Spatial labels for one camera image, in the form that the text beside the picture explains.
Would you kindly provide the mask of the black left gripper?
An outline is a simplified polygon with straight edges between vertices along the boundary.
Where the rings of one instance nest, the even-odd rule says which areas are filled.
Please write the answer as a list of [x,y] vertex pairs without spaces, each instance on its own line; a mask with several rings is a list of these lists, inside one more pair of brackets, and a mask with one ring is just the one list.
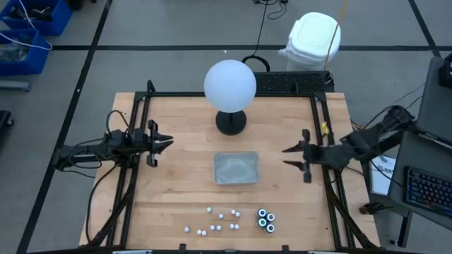
[[[133,153],[135,155],[141,155],[147,152],[146,164],[150,167],[157,167],[157,160],[155,158],[156,154],[156,144],[153,137],[155,131],[154,120],[148,120],[148,130],[149,134],[145,131],[137,128],[132,132],[132,143],[133,143]],[[165,142],[157,143],[157,153],[160,155],[166,148],[173,144],[173,137],[170,135],[164,135],[157,132],[157,140],[167,140]]]

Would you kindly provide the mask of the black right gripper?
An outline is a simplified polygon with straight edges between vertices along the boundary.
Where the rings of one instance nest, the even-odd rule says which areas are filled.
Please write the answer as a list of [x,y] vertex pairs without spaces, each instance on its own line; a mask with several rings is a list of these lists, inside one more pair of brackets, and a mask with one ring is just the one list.
[[303,162],[283,160],[285,164],[297,167],[300,171],[304,171],[304,182],[311,183],[311,164],[323,164],[322,159],[324,155],[323,147],[310,143],[311,135],[308,129],[302,130],[303,141],[299,141],[296,145],[283,150],[283,153],[301,152],[303,150]]

